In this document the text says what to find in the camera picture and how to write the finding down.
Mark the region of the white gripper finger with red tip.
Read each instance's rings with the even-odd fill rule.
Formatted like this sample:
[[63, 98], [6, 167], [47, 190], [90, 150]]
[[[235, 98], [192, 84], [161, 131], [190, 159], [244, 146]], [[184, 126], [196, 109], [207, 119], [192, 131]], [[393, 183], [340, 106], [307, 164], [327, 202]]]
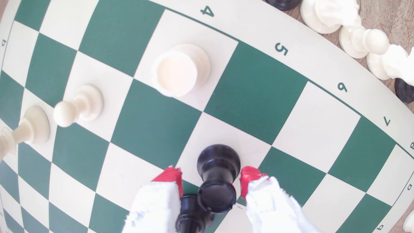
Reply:
[[182, 196], [182, 171], [169, 166], [138, 190], [122, 232], [175, 233]]
[[320, 233], [298, 201], [280, 187], [276, 177], [245, 166], [240, 183], [246, 216], [254, 233]]

